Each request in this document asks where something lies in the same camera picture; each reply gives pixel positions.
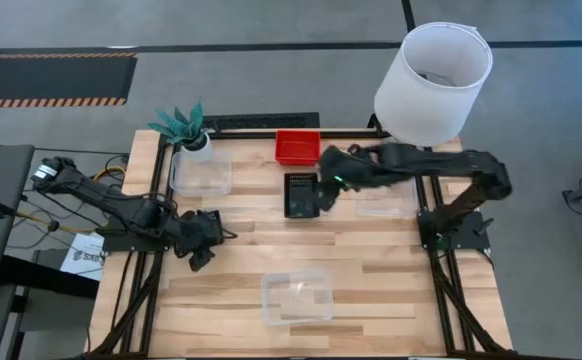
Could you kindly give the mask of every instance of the wooden table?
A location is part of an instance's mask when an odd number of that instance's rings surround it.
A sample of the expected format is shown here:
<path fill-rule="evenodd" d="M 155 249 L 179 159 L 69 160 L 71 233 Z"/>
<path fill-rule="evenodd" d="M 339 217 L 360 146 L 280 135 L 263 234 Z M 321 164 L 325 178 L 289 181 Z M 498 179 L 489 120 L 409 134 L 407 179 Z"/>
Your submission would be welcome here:
<path fill-rule="evenodd" d="M 323 140 L 322 146 L 362 146 L 378 140 Z M 197 273 L 185 259 L 164 258 L 150 356 L 407 356 L 445 354 L 429 260 L 420 247 L 415 217 L 393 220 L 356 214 L 356 197 L 346 193 L 327 216 L 288 220 L 283 216 L 284 168 L 274 160 L 275 140 L 214 140 L 216 151 L 232 156 L 233 188 L 228 196 L 174 196 L 180 211 L 219 209 L 226 228 L 239 237 L 212 250 L 216 257 Z M 158 134 L 135 135 L 123 191 L 149 191 Z M 459 151 L 459 140 L 437 151 Z M 163 169 L 166 186 L 168 164 Z M 441 178 L 445 201 L 467 186 L 466 179 Z M 127 254 L 106 260 L 91 319 L 91 339 L 108 333 Z M 469 308 L 496 341 L 510 339 L 491 266 L 475 251 L 457 252 Z M 260 318 L 260 280 L 265 273 L 325 269 L 332 276 L 335 316 L 318 325 L 268 327 Z M 126 308 L 130 267 L 122 296 Z M 449 305 L 462 347 L 457 314 Z M 139 346 L 143 310 L 131 349 Z"/>

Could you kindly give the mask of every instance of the paper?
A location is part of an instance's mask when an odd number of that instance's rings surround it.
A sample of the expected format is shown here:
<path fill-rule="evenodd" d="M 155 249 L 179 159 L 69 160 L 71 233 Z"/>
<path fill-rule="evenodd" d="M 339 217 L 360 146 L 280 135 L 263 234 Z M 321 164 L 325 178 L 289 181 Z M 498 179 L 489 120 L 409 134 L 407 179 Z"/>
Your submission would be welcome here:
<path fill-rule="evenodd" d="M 98 234 L 76 234 L 61 271 L 100 281 L 104 258 L 100 256 L 104 238 Z"/>

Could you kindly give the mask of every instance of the black stand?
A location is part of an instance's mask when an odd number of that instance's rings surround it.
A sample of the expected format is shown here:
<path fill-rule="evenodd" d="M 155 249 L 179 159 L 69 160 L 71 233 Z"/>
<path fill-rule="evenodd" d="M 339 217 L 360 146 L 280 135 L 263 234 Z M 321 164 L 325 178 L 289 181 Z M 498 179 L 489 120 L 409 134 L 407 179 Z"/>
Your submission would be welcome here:
<path fill-rule="evenodd" d="M 99 283 L 79 275 L 4 255 L 0 261 L 0 285 L 5 284 L 95 299 Z"/>

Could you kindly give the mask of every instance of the red container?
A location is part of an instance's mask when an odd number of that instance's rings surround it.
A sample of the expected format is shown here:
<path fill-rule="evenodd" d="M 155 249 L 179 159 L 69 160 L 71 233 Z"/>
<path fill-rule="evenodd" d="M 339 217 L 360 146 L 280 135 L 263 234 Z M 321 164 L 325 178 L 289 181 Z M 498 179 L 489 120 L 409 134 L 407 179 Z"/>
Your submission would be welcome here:
<path fill-rule="evenodd" d="M 314 165 L 320 158 L 318 131 L 278 130 L 275 159 L 282 165 Z"/>

